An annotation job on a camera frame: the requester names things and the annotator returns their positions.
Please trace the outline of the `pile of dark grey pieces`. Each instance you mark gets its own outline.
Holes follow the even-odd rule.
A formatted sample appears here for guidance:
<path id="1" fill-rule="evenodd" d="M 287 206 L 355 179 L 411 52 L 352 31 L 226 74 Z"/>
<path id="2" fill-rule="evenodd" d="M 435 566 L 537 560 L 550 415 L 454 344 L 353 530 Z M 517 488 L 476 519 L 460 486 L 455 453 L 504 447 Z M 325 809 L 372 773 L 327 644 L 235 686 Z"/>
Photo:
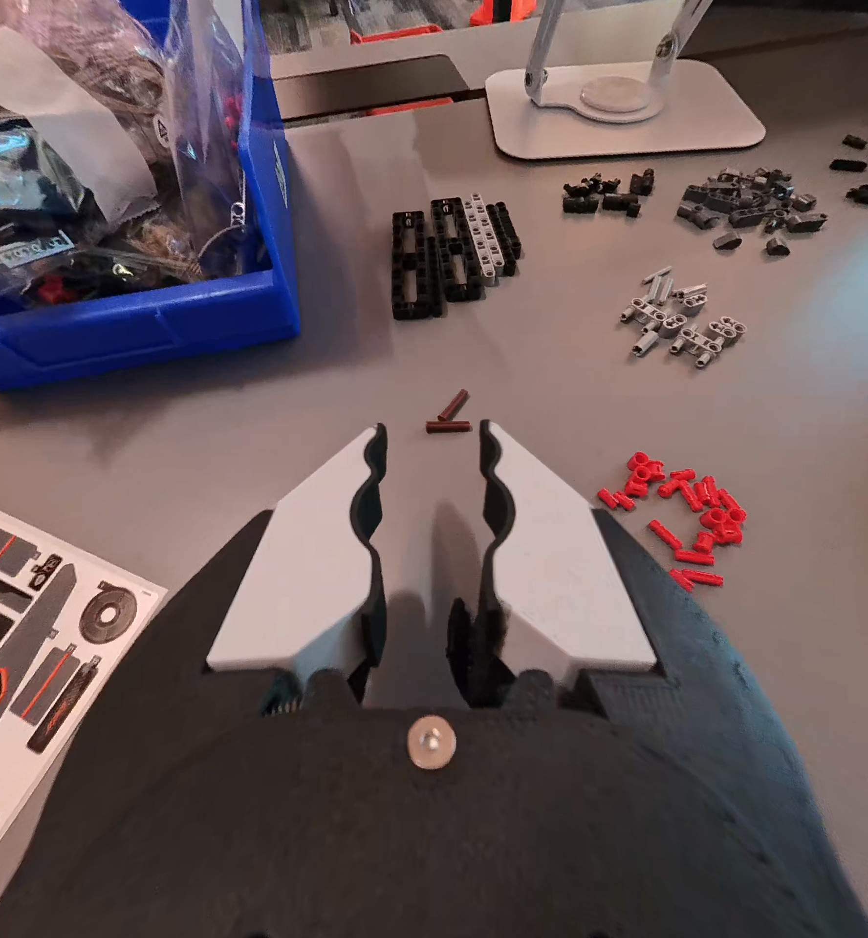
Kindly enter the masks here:
<path id="1" fill-rule="evenodd" d="M 722 223 L 733 230 L 760 228 L 774 234 L 814 234 L 828 215 L 816 196 L 800 192 L 793 174 L 779 168 L 742 172 L 733 168 L 686 186 L 676 217 L 701 230 Z"/>

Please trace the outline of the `lego sticker sheet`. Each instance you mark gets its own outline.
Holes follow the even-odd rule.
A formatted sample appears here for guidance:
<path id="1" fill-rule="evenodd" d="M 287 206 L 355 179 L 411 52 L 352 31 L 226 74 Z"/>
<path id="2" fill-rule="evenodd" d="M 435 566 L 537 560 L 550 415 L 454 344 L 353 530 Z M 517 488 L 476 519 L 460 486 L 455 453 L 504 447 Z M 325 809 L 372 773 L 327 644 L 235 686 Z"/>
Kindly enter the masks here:
<path id="1" fill-rule="evenodd" d="M 0 841 L 166 595 L 0 511 Z"/>

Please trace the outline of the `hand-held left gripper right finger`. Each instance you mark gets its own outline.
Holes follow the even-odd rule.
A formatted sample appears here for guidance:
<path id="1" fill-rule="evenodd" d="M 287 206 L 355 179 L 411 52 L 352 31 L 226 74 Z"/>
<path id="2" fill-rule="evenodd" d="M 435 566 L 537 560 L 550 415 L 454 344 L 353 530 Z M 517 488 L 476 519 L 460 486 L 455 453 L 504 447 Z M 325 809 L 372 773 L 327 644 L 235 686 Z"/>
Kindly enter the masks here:
<path id="1" fill-rule="evenodd" d="M 445 653 L 469 706 L 527 672 L 574 691 L 584 672 L 648 674 L 657 655 L 590 503 L 497 422 L 478 430 L 491 533 L 476 601 L 452 602 Z"/>

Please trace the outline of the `orange traffic cone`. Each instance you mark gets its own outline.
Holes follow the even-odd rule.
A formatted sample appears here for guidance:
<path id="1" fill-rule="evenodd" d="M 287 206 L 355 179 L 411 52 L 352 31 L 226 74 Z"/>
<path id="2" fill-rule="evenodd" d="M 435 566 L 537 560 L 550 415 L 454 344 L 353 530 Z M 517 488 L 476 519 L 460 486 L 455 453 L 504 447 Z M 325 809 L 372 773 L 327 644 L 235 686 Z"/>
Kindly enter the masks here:
<path id="1" fill-rule="evenodd" d="M 536 1 L 482 1 L 471 14 L 469 26 L 523 21 L 533 16 L 536 7 Z"/>

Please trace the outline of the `pile of red lego pins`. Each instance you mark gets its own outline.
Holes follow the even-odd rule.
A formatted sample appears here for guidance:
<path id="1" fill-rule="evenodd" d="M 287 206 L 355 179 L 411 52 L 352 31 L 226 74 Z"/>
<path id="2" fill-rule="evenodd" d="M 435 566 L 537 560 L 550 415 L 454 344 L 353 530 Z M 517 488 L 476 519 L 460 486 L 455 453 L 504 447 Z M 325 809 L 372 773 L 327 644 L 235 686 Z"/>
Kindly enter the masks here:
<path id="1" fill-rule="evenodd" d="M 721 588 L 724 576 L 716 570 L 716 553 L 743 545 L 744 508 L 713 475 L 699 475 L 693 467 L 669 469 L 645 451 L 630 456 L 621 485 L 602 487 L 594 498 L 609 511 L 630 512 L 650 496 L 678 502 L 697 522 L 686 535 L 679 535 L 657 518 L 646 523 L 645 530 L 675 561 L 668 571 L 671 579 L 688 594 L 697 587 Z"/>

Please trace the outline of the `black lego beam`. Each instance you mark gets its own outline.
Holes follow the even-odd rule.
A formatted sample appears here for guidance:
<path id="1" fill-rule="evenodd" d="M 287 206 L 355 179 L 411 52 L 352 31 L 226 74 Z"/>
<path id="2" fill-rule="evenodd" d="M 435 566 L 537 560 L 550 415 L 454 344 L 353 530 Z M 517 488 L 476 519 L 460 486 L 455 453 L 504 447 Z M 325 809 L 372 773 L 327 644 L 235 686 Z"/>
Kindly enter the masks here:
<path id="1" fill-rule="evenodd" d="M 517 273 L 522 254 L 522 244 L 504 202 L 487 204 L 487 215 L 496 235 L 502 259 L 501 276 L 512 277 Z"/>

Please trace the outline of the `orange plastic bin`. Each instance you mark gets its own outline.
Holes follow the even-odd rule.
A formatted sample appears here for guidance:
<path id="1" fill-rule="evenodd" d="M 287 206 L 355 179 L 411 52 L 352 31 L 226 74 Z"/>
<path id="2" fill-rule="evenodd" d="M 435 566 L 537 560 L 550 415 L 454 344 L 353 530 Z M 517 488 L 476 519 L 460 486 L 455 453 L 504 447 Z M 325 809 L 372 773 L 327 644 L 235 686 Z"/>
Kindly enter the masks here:
<path id="1" fill-rule="evenodd" d="M 401 39 L 437 35 L 442 32 L 444 32 L 444 30 L 439 25 L 425 23 L 422 25 L 382 31 L 373 34 L 362 34 L 354 29 L 350 29 L 348 32 L 348 38 L 350 46 L 358 46 L 373 42 L 397 41 Z"/>

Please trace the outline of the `white lamp base stand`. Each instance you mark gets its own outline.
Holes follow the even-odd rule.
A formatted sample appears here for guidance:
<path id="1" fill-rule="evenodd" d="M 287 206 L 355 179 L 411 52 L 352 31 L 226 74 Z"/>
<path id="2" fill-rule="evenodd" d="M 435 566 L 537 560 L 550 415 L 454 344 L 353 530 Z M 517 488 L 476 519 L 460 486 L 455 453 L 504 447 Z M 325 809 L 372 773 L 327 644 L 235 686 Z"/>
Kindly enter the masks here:
<path id="1" fill-rule="evenodd" d="M 485 83 L 494 142 L 524 161 L 753 147 L 765 137 L 720 72 L 679 55 L 711 1 L 686 1 L 645 61 L 548 66 L 564 2 L 545 2 L 523 69 Z"/>

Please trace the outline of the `light grey lego beam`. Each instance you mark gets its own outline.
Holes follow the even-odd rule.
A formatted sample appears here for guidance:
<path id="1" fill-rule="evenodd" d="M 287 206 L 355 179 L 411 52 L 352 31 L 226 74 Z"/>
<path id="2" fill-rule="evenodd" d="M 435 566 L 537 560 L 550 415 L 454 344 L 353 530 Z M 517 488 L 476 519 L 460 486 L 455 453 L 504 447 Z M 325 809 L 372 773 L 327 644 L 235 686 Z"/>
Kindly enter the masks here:
<path id="1" fill-rule="evenodd" d="M 482 280 L 487 287 L 495 287 L 505 273 L 505 258 L 487 204 L 477 192 L 467 196 L 462 204 Z"/>

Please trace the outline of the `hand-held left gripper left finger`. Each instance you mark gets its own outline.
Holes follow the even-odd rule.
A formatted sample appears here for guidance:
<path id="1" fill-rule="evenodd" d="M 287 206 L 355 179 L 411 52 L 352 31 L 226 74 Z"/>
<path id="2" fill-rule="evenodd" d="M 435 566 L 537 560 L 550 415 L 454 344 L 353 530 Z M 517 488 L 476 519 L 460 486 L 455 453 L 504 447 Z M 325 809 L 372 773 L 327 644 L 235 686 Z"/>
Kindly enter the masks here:
<path id="1" fill-rule="evenodd" d="M 322 670 L 367 686 L 386 642 L 381 558 L 388 434 L 365 429 L 275 506 L 207 666 L 276 669 L 299 686 Z"/>

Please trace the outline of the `pile of black angled connectors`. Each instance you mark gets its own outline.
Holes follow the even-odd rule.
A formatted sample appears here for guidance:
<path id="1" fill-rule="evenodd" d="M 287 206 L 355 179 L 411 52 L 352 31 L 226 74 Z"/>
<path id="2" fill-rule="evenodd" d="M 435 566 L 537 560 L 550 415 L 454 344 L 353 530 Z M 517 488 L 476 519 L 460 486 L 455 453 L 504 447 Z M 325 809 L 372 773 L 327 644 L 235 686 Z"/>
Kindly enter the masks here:
<path id="1" fill-rule="evenodd" d="M 642 201 L 651 196 L 654 182 L 652 168 L 632 173 L 625 189 L 619 178 L 605 179 L 598 172 L 576 184 L 563 185 L 562 211 L 566 215 L 611 212 L 635 219 L 641 214 Z"/>

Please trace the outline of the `pile of light grey connectors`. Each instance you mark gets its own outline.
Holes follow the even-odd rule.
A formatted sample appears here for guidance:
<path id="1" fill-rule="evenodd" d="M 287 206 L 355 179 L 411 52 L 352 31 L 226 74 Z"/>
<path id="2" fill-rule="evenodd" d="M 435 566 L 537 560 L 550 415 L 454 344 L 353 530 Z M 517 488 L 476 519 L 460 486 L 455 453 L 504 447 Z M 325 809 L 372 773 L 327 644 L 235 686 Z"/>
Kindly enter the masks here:
<path id="1" fill-rule="evenodd" d="M 634 358 L 664 347 L 670 357 L 688 357 L 693 369 L 704 371 L 747 334 L 745 323 L 732 316 L 707 319 L 707 285 L 677 287 L 671 265 L 643 277 L 639 288 L 641 295 L 631 298 L 617 319 L 619 326 L 635 331 L 629 350 Z"/>

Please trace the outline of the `clear plastic parts bag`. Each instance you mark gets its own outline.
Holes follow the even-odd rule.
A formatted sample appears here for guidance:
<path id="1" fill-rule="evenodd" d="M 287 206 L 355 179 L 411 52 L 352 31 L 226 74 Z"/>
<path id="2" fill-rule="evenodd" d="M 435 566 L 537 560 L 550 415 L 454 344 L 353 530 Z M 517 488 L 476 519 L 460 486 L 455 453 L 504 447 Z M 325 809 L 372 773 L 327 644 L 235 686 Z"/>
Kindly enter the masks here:
<path id="1" fill-rule="evenodd" d="M 170 147 L 195 271 L 205 281 L 266 265 L 240 155 L 245 39 L 242 2 L 170 3 L 164 46 Z"/>
<path id="2" fill-rule="evenodd" d="M 0 315 L 203 279 L 164 67 L 123 2 L 0 2 Z"/>

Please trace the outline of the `blue plastic bin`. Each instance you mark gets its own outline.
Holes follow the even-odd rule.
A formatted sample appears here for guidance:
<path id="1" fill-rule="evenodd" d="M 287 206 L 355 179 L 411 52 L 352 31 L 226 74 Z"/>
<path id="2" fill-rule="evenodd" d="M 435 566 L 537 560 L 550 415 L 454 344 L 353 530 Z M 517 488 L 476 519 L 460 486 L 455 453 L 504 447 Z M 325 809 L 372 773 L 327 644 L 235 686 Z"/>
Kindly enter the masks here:
<path id="1" fill-rule="evenodd" d="M 127 297 L 0 314 L 0 391 L 283 341 L 300 334 L 287 143 L 259 2 L 242 3 L 239 155 L 270 267 Z"/>

